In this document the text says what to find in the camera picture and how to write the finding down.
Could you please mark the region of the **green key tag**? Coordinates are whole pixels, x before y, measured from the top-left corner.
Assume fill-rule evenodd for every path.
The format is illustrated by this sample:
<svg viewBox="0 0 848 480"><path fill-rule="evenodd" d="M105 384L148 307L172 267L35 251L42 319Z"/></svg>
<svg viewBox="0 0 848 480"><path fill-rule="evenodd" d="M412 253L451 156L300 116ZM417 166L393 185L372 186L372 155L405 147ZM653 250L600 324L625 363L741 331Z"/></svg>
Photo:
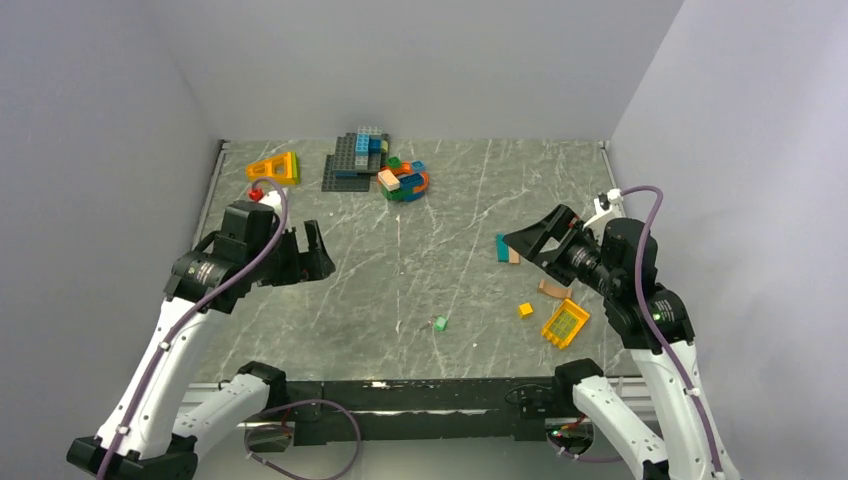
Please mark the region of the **green key tag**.
<svg viewBox="0 0 848 480"><path fill-rule="evenodd" d="M443 316L437 316L433 321L433 328L437 331L443 331L448 324L448 319Z"/></svg>

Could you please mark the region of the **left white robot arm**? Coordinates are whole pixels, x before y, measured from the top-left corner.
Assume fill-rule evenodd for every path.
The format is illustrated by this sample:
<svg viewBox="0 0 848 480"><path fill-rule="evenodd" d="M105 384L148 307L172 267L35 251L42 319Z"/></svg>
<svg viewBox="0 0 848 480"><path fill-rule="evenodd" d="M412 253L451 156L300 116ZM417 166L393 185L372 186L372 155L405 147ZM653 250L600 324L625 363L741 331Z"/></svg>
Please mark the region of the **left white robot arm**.
<svg viewBox="0 0 848 480"><path fill-rule="evenodd" d="M308 247L283 224L278 203L239 200L219 229L172 266L155 332L117 406L66 460L99 479L191 479L212 446L242 420L279 417L291 396L284 371L251 361L223 390L179 411L210 341L253 287L319 281L335 271L315 220Z"/></svg>

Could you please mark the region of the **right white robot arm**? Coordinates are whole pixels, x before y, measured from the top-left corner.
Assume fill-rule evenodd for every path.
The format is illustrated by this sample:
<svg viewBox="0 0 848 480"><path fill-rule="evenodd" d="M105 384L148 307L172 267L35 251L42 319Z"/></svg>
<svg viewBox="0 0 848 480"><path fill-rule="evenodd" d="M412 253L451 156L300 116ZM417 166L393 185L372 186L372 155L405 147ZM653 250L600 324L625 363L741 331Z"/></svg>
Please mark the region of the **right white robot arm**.
<svg viewBox="0 0 848 480"><path fill-rule="evenodd" d="M649 227L615 218L596 240L568 207L508 233L505 244L564 286L577 281L603 299L608 323L636 364L660 430L614 391L602 369L581 359L558 366L551 399L600 429L636 479L739 479L699 377L695 335L681 298L656 280Z"/></svg>

